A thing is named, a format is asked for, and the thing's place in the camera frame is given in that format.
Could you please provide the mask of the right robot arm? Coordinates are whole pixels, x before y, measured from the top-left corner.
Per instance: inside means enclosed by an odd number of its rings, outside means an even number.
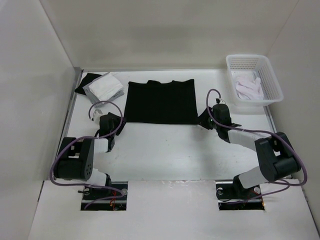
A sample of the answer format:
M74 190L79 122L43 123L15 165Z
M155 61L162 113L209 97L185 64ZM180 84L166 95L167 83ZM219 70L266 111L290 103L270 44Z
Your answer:
M198 117L198 124L207 130L216 130L223 141L256 153L258 166L233 178L231 190L238 198L245 197L250 188L275 183L302 168L285 133L241 128L240 124L232 122L226 104L208 106Z

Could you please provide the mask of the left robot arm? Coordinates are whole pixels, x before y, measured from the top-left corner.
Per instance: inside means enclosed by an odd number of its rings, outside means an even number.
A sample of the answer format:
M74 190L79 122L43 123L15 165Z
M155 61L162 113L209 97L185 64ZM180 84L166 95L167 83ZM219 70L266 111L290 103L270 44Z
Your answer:
M65 137L62 140L58 153L60 158L54 164L52 173L54 179L96 186L96 195L105 200L112 195L111 178L94 168L94 156L111 152L115 145L115 137L122 132L126 120L111 112L94 119L98 121L99 129L93 137L81 140Z

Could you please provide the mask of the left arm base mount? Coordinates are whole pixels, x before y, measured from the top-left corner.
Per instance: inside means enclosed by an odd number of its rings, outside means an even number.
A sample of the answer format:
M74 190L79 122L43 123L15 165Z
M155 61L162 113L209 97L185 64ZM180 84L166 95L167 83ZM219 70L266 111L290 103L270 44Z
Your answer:
M111 187L122 190L124 196L115 190L85 187L82 194L81 211L126 211L128 186L127 181L112 182Z

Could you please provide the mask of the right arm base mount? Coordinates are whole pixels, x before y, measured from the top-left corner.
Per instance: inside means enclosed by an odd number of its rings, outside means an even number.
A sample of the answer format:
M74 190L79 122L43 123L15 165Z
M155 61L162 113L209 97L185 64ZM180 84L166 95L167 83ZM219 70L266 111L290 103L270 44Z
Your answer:
M232 181L217 181L215 186L220 211L265 210L259 185L236 190Z

